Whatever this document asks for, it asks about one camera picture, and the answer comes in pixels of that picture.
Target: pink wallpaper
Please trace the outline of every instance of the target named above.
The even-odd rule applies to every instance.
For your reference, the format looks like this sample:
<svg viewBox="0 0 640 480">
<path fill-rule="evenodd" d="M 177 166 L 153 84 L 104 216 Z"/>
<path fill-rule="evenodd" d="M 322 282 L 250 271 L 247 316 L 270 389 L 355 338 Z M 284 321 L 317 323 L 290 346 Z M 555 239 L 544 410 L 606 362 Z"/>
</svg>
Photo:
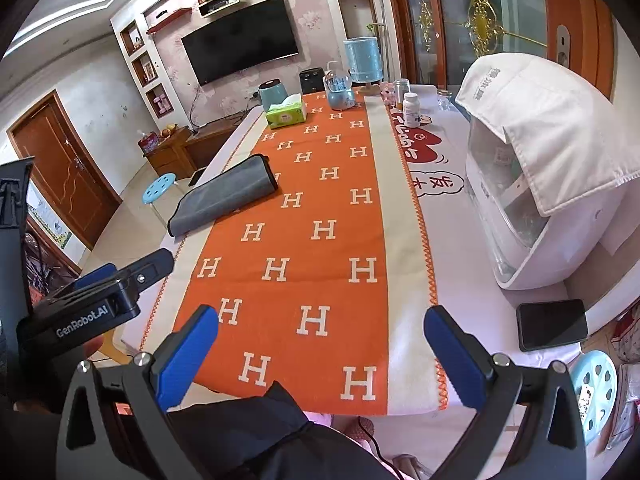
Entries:
<svg viewBox="0 0 640 480">
<path fill-rule="evenodd" d="M 247 5 L 261 1 L 247 0 Z M 327 0 L 285 1 L 293 15 L 292 26 L 300 53 L 287 59 L 268 61 L 204 85 L 193 111 L 194 123 L 204 124 L 244 110 L 247 106 L 245 98 L 257 90 L 260 83 L 269 79 L 279 78 L 290 94 L 300 92 L 298 73 L 301 70 L 316 66 L 325 68 L 328 61 L 340 59 Z M 210 21 L 210 18 L 200 17 L 197 5 L 197 0 L 165 0 L 147 13 L 148 22 L 152 25 L 153 17 L 163 9 L 169 12 L 179 7 L 194 9 L 190 18 L 179 18 L 154 36 L 162 63 L 187 114 L 198 81 L 181 38 Z"/>
</svg>

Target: metal bolt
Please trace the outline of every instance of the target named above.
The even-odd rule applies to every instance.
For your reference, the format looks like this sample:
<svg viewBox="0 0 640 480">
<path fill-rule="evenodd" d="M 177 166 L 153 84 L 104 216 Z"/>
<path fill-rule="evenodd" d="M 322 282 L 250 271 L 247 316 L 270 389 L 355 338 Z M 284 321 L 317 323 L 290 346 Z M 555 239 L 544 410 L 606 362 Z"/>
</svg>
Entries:
<svg viewBox="0 0 640 480">
<path fill-rule="evenodd" d="M 81 374 L 87 373 L 89 371 L 89 368 L 91 368 L 91 363 L 89 361 L 80 361 L 77 366 L 77 370 Z"/>
<path fill-rule="evenodd" d="M 509 366 L 511 359 L 507 354 L 494 354 L 494 364 L 497 366 Z"/>
<path fill-rule="evenodd" d="M 551 363 L 551 367 L 559 374 L 564 374 L 566 372 L 566 365 L 562 361 L 553 361 Z"/>
<path fill-rule="evenodd" d="M 145 366 L 148 362 L 151 361 L 151 354 L 146 352 L 140 352 L 140 354 L 136 355 L 133 358 L 133 362 L 136 366 Z"/>
</svg>

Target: gray cloth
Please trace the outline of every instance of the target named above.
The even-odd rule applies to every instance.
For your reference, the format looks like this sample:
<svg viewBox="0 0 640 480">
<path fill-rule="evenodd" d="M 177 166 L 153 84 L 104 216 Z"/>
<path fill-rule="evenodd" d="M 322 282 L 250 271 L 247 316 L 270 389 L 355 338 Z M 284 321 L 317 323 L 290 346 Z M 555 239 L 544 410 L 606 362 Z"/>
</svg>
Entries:
<svg viewBox="0 0 640 480">
<path fill-rule="evenodd" d="M 257 154 L 188 192 L 167 224 L 180 236 L 278 189 L 268 158 Z"/>
</svg>

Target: flat screen tv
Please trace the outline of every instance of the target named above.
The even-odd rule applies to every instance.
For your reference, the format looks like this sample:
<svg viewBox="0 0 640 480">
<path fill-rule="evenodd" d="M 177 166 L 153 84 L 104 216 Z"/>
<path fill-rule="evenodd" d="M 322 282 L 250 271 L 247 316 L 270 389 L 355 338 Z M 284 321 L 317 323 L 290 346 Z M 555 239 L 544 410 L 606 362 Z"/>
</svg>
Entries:
<svg viewBox="0 0 640 480">
<path fill-rule="evenodd" d="M 182 38 L 200 85 L 298 53 L 284 0 L 236 10 Z"/>
</svg>

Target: lamp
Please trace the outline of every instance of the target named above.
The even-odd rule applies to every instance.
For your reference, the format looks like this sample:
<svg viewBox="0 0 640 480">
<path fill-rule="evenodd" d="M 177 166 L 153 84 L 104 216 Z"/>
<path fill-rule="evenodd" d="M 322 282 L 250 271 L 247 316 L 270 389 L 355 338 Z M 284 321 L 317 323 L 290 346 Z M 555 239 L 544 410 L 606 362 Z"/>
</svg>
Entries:
<svg viewBox="0 0 640 480">
<path fill-rule="evenodd" d="M 364 88 L 358 89 L 362 95 L 380 93 L 380 86 L 371 83 L 382 80 L 382 57 L 378 48 L 378 38 L 363 36 L 344 41 L 344 49 L 349 64 L 351 79 L 356 83 L 366 83 Z"/>
</svg>

